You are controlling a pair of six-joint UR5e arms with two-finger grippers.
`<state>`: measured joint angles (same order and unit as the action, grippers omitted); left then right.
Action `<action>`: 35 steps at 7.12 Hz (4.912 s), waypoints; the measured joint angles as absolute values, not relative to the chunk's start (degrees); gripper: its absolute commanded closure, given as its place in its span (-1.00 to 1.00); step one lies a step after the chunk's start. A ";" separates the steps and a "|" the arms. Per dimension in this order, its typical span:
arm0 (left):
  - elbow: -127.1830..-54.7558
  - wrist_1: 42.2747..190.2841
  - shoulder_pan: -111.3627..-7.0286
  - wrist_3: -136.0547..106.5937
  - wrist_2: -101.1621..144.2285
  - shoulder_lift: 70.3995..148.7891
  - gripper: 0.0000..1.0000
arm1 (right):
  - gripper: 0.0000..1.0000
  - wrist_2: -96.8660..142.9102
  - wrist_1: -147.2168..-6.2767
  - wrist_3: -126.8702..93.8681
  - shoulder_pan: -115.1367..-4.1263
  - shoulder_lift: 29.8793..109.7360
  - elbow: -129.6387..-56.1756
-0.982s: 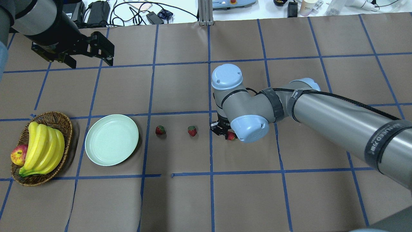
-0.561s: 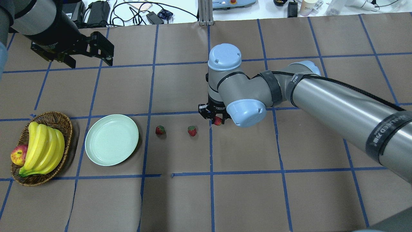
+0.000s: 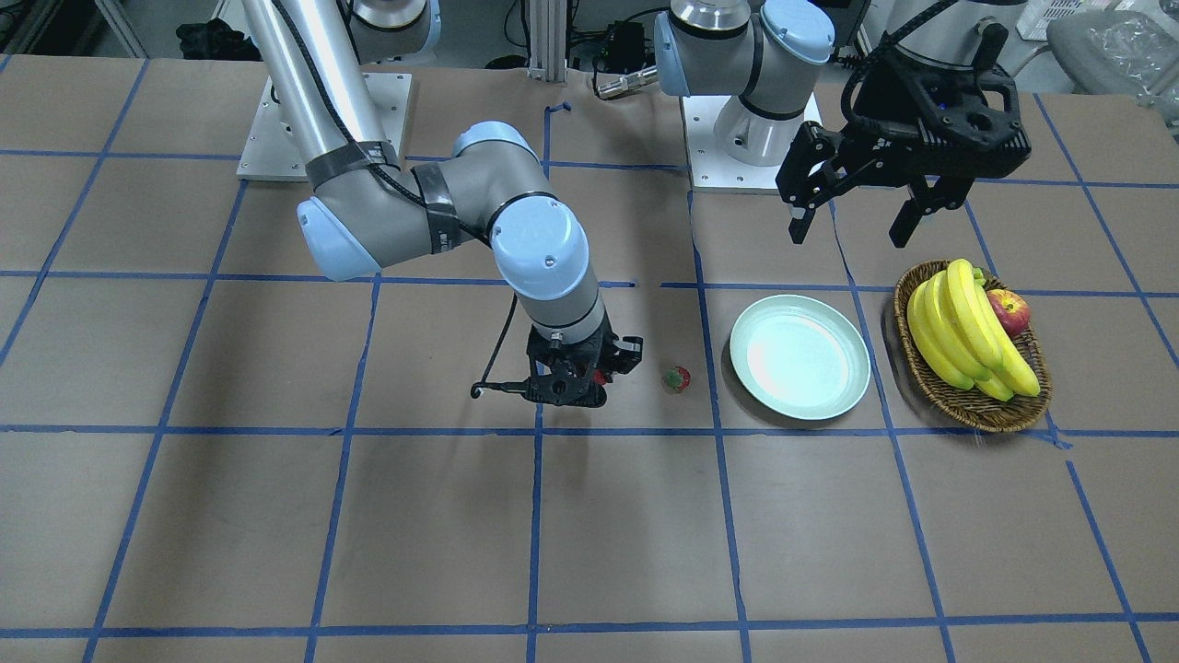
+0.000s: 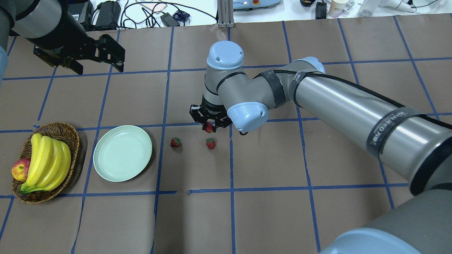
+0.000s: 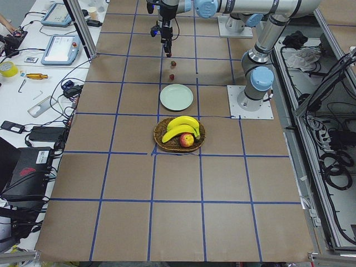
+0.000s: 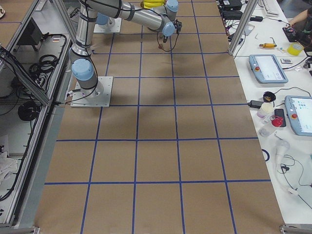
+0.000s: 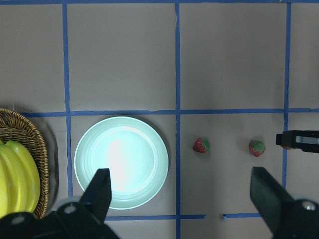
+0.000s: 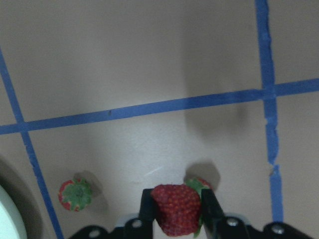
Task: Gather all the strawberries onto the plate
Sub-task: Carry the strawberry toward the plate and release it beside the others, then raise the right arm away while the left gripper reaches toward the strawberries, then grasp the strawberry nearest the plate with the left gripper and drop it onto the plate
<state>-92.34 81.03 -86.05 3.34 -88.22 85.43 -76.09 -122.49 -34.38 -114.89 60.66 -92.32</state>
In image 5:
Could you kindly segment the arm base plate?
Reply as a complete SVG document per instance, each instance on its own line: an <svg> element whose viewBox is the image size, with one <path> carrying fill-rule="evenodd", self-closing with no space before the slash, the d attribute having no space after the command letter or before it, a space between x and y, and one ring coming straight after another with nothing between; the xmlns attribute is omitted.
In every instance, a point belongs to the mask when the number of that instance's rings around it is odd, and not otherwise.
<svg viewBox="0 0 356 267"><path fill-rule="evenodd" d="M221 38L253 38L251 27L247 27L240 19L218 16L217 21Z"/></svg>
<svg viewBox="0 0 356 267"><path fill-rule="evenodd" d="M262 100L251 100L245 96L245 86L228 85L230 117L234 119L273 120L273 111L268 93Z"/></svg>

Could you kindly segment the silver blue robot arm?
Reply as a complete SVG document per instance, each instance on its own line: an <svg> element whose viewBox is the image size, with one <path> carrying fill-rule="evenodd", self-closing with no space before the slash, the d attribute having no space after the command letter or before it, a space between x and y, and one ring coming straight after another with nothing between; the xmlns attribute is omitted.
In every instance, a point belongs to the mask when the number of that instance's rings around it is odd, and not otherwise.
<svg viewBox="0 0 356 267"><path fill-rule="evenodd" d="M159 6L161 16L161 43L167 57L171 57L171 20L176 17L179 1L147 1L147 11L152 14L154 6ZM194 9L202 18L210 18L216 13L223 14L267 14L267 24L254 48L248 51L249 58L258 63L266 63L282 31L291 18L312 13L320 1L194 1Z"/></svg>
<svg viewBox="0 0 356 267"><path fill-rule="evenodd" d="M263 100L274 81L273 72L265 65L278 38L289 23L281 14L271 14L258 34L254 47L242 57L241 66L246 78L244 96L250 101Z"/></svg>

